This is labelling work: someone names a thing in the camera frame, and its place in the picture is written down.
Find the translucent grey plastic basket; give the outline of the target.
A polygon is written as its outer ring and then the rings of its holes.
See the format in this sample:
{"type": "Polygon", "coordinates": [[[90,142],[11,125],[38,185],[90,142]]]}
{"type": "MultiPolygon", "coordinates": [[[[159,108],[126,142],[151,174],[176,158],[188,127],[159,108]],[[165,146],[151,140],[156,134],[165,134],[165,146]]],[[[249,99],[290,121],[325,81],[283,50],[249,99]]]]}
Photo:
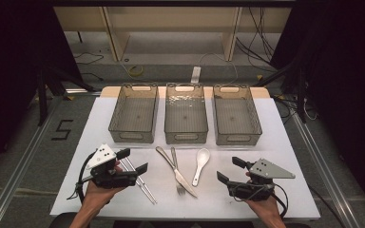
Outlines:
{"type": "Polygon", "coordinates": [[[159,92],[156,85],[124,84],[108,126],[116,143],[153,143],[159,92]]]}
{"type": "Polygon", "coordinates": [[[216,145],[258,143],[262,128],[248,85],[214,85],[213,106],[216,145]]]}
{"type": "Polygon", "coordinates": [[[164,117],[166,143],[206,143],[207,133],[203,85],[167,84],[164,117]]]}

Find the black curtain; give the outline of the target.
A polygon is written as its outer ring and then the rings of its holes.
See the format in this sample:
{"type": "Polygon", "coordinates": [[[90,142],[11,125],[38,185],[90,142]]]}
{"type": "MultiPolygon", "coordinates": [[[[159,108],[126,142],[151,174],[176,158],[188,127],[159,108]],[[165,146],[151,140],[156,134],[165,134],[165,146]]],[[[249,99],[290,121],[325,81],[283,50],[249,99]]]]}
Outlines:
{"type": "Polygon", "coordinates": [[[365,193],[365,0],[295,0],[273,66],[302,52],[307,94],[365,193]]]}
{"type": "Polygon", "coordinates": [[[54,8],[38,0],[0,0],[0,154],[36,93],[38,75],[58,70],[79,80],[54,8]]]}

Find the yellow tape roll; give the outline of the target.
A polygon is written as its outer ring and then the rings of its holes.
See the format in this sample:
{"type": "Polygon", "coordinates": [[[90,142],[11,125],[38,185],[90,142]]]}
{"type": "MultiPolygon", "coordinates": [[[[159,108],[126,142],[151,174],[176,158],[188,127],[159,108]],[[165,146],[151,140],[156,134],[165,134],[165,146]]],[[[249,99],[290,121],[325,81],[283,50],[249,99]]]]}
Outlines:
{"type": "Polygon", "coordinates": [[[139,77],[144,73],[144,68],[142,66],[131,66],[127,72],[131,77],[139,77]]]}

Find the white table cover sheet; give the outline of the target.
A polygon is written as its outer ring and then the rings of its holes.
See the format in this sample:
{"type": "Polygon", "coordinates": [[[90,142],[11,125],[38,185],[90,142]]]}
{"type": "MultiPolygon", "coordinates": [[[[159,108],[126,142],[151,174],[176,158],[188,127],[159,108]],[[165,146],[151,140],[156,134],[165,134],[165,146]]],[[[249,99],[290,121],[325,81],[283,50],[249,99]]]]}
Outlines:
{"type": "Polygon", "coordinates": [[[320,213],[299,167],[293,147],[280,119],[275,102],[271,99],[255,100],[262,135],[254,146],[217,146],[215,130],[209,128],[205,144],[178,145],[176,147],[180,172],[192,181],[196,171],[197,152],[206,148],[211,156],[203,168],[199,185],[194,188],[197,197],[180,196],[176,191],[174,172],[168,162],[155,150],[157,146],[168,151],[170,146],[163,135],[164,100],[159,101],[157,129],[152,144],[136,144],[129,156],[132,163],[140,166],[148,163],[142,175],[157,203],[152,204],[140,187],[132,186],[117,194],[101,210],[101,218],[135,220],[248,220],[257,216],[247,204],[229,196],[227,187],[217,180],[217,172],[232,181],[245,181],[245,170],[232,163],[234,156],[255,162],[264,158],[294,173],[289,180],[274,180],[278,186],[276,195],[289,202],[285,217],[288,219],[319,219],[320,213]]]}

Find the metal fork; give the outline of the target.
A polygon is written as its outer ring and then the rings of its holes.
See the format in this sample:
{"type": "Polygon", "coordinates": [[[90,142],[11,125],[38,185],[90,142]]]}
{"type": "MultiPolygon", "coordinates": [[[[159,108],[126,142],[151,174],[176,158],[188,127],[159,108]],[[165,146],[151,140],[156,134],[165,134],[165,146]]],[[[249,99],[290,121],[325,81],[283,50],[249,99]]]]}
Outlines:
{"type": "MultiPolygon", "coordinates": [[[[171,148],[171,155],[175,167],[178,167],[178,160],[177,160],[176,150],[174,147],[171,148]]],[[[183,196],[185,194],[185,189],[178,182],[176,182],[176,189],[177,193],[180,196],[183,196]]]]}

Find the person's left hand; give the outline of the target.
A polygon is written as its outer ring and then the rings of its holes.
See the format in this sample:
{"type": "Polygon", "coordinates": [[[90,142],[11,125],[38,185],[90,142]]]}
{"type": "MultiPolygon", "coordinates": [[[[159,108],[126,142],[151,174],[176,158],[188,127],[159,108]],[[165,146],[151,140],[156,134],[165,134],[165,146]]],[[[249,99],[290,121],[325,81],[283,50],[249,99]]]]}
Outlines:
{"type": "Polygon", "coordinates": [[[87,185],[82,207],[85,209],[100,210],[108,204],[117,193],[123,190],[123,187],[105,189],[98,187],[93,181],[90,181],[87,185]]]}

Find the metal floor rail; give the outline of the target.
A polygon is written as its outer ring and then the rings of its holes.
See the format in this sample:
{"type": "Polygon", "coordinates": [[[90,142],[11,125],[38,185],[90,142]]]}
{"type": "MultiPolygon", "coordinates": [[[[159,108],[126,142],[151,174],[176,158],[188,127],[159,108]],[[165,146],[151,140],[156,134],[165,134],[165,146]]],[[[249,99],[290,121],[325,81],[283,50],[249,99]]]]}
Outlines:
{"type": "Polygon", "coordinates": [[[54,97],[48,107],[48,114],[43,121],[38,123],[36,130],[34,131],[31,140],[27,148],[25,149],[22,157],[20,158],[19,162],[16,164],[15,168],[13,169],[10,178],[4,185],[4,187],[0,190],[0,222],[7,212],[10,202],[15,196],[18,187],[25,176],[29,165],[34,158],[37,150],[43,140],[48,128],[51,124],[52,116],[54,115],[55,111],[58,109],[58,106],[63,101],[62,97],[54,97]]]}
{"type": "Polygon", "coordinates": [[[307,124],[301,120],[298,114],[295,114],[293,119],[344,226],[346,228],[360,228],[351,204],[347,201],[328,163],[324,160],[307,124]]]}

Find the metal table knife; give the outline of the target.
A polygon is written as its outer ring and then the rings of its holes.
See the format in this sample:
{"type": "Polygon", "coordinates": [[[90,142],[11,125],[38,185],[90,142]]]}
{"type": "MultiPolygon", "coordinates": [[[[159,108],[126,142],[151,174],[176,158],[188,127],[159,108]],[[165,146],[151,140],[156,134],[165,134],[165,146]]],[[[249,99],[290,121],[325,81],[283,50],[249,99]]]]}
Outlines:
{"type": "Polygon", "coordinates": [[[175,180],[177,183],[185,190],[187,191],[192,197],[196,198],[198,195],[194,191],[194,189],[189,185],[189,183],[186,181],[184,176],[179,171],[178,167],[175,165],[174,161],[166,154],[166,152],[160,147],[156,147],[156,151],[168,162],[171,169],[173,170],[175,174],[175,180]]]}

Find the white ceramic spoon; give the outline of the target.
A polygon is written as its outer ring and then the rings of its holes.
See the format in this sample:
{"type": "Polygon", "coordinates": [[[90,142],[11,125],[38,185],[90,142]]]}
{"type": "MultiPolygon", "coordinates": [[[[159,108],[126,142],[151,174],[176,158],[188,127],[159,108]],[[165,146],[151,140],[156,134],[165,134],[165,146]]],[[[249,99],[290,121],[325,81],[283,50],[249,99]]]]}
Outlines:
{"type": "Polygon", "coordinates": [[[210,151],[206,148],[202,148],[197,153],[197,168],[192,181],[193,186],[197,186],[199,183],[202,169],[206,166],[210,159],[210,151]]]}

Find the person's right hand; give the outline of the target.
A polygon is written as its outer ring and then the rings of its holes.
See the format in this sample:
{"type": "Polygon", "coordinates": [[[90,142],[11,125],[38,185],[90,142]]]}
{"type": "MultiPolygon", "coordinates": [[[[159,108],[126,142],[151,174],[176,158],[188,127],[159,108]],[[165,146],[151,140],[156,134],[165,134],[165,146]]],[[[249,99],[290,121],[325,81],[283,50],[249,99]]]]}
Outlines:
{"type": "Polygon", "coordinates": [[[277,201],[273,197],[261,201],[247,200],[246,203],[265,224],[281,222],[277,201]]]}

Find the beige wooden shelf unit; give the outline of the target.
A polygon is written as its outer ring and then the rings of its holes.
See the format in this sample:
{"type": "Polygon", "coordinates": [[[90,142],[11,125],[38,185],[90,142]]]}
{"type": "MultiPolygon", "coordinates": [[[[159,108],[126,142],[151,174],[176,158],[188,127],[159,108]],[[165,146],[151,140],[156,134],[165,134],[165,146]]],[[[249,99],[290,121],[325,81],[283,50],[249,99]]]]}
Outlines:
{"type": "Polygon", "coordinates": [[[254,32],[255,18],[264,31],[284,30],[291,10],[266,7],[56,7],[64,31],[104,31],[113,58],[122,59],[132,32],[218,32],[224,59],[233,59],[237,34],[254,32]]]}

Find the black metal stand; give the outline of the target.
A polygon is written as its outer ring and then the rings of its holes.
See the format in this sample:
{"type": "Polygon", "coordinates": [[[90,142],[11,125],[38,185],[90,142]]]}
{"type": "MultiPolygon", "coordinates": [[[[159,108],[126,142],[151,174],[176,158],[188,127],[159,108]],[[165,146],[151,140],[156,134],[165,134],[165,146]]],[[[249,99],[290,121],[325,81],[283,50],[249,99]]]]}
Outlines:
{"type": "Polygon", "coordinates": [[[266,79],[263,79],[254,84],[254,87],[263,87],[274,82],[278,78],[284,76],[284,82],[281,85],[281,90],[283,92],[296,91],[297,92],[297,107],[296,112],[300,117],[301,121],[306,123],[306,111],[305,102],[306,98],[306,85],[305,85],[305,71],[302,69],[301,64],[298,61],[292,61],[287,66],[279,69],[277,72],[273,73],[266,79]]]}
{"type": "Polygon", "coordinates": [[[66,73],[58,67],[42,66],[37,73],[37,91],[40,110],[38,123],[39,126],[42,126],[48,118],[48,101],[46,89],[48,88],[54,96],[64,97],[66,94],[66,89],[62,84],[63,81],[71,82],[72,84],[85,89],[88,92],[96,91],[93,86],[84,83],[82,79],[78,79],[77,77],[66,73]]]}

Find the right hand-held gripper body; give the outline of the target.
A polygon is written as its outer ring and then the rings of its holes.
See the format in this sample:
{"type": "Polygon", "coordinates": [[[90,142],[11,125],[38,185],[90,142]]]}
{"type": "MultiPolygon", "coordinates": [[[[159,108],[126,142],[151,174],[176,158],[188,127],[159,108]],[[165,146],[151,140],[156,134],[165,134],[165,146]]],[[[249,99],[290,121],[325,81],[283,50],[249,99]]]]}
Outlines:
{"type": "Polygon", "coordinates": [[[259,159],[250,163],[251,167],[247,169],[250,174],[250,182],[229,180],[226,183],[231,197],[241,200],[267,200],[274,192],[273,179],[294,179],[296,177],[294,173],[266,159],[259,159]]]}

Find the white power strip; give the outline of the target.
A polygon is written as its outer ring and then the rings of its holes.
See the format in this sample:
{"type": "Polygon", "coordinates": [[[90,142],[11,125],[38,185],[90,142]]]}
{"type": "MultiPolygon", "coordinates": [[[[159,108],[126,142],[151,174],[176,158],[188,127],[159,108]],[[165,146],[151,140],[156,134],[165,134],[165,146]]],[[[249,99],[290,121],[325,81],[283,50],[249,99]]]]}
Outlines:
{"type": "Polygon", "coordinates": [[[201,76],[201,68],[199,66],[194,66],[191,76],[191,83],[197,84],[200,80],[200,76],[201,76]]]}

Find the short silver metal bar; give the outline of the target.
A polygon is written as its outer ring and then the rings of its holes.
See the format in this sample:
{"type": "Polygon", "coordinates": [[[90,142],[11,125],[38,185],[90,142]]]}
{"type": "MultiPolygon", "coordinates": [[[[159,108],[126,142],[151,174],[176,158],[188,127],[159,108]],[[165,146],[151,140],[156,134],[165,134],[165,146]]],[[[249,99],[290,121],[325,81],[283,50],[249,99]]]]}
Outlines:
{"type": "Polygon", "coordinates": [[[101,91],[88,91],[82,88],[69,88],[66,89],[65,94],[67,96],[101,96],[101,91]]]}

